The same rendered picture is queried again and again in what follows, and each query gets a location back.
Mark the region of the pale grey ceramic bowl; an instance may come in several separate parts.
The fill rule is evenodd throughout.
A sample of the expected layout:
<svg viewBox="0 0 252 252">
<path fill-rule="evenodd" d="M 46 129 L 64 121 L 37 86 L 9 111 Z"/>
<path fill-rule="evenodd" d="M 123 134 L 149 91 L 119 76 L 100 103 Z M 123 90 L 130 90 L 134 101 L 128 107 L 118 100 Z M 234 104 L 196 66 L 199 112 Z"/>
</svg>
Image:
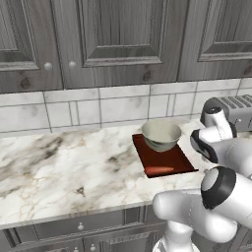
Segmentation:
<svg viewBox="0 0 252 252">
<path fill-rule="evenodd" d="M 182 131 L 178 125 L 166 119 L 153 119 L 142 126 L 142 134 L 152 150 L 162 153 L 175 147 Z"/>
</svg>

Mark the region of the silver toaster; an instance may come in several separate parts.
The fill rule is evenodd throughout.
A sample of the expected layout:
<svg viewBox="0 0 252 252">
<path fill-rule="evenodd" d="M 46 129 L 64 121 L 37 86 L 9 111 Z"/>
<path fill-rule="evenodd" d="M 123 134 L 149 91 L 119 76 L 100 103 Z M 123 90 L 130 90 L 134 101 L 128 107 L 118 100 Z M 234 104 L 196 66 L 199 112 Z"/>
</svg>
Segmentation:
<svg viewBox="0 0 252 252">
<path fill-rule="evenodd" d="M 223 96 L 209 98 L 202 112 L 212 107 L 220 107 L 226 119 L 231 122 L 238 133 L 252 132 L 252 95 Z M 200 121 L 205 123 L 205 115 L 201 114 Z"/>
</svg>

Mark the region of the grey wooden base cupboard door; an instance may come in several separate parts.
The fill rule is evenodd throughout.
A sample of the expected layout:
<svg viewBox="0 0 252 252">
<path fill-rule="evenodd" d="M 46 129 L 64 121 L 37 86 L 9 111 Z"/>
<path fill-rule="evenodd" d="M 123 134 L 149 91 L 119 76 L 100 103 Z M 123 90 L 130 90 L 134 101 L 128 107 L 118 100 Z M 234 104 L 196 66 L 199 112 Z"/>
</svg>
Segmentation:
<svg viewBox="0 0 252 252">
<path fill-rule="evenodd" d="M 155 244 L 164 233 L 163 224 L 142 227 L 132 227 L 86 237 L 84 239 L 85 252 L 152 252 Z"/>
<path fill-rule="evenodd" d="M 73 252 L 78 247 L 79 252 L 85 252 L 84 243 L 81 238 L 64 240 L 38 242 L 37 244 L 24 245 L 12 249 L 10 252 Z"/>
</svg>

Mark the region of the dark red tray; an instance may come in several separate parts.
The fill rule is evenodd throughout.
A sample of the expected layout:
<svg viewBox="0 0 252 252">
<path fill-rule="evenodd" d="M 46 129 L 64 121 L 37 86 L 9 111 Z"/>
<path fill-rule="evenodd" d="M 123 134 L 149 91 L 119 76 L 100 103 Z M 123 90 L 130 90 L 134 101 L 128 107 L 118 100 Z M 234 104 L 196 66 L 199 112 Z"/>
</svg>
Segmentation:
<svg viewBox="0 0 252 252">
<path fill-rule="evenodd" d="M 166 166 L 173 168 L 171 172 L 165 174 L 146 174 L 149 178 L 196 172 L 196 169 L 178 145 L 175 145 L 175 147 L 169 151 L 158 153 L 147 146 L 142 134 L 134 134 L 132 136 L 132 140 L 143 165 L 144 171 L 148 166 Z"/>
</svg>

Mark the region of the orange carrot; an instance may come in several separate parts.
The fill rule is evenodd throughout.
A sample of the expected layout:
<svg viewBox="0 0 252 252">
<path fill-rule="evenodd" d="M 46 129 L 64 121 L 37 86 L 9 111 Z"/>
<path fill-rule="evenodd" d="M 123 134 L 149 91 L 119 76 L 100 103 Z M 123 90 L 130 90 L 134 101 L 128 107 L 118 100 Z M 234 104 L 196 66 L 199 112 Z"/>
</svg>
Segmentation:
<svg viewBox="0 0 252 252">
<path fill-rule="evenodd" d="M 145 172 L 147 175 L 159 175 L 169 173 L 173 170 L 172 167 L 166 166 L 148 166 L 145 168 Z"/>
</svg>

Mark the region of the grey wooden drawer front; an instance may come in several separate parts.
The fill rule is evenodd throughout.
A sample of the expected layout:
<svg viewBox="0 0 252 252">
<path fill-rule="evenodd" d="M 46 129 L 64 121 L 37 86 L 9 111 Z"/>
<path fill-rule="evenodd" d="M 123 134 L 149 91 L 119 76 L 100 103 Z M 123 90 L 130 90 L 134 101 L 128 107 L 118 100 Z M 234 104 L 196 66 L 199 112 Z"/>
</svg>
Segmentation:
<svg viewBox="0 0 252 252">
<path fill-rule="evenodd" d="M 54 220 L 38 223 L 34 226 L 40 239 L 73 234 L 77 232 L 88 232 L 103 228 L 120 226 L 125 221 L 124 211 L 113 211 L 95 215 L 69 218 L 65 220 Z M 78 230 L 79 223 L 82 223 L 84 230 Z"/>
</svg>

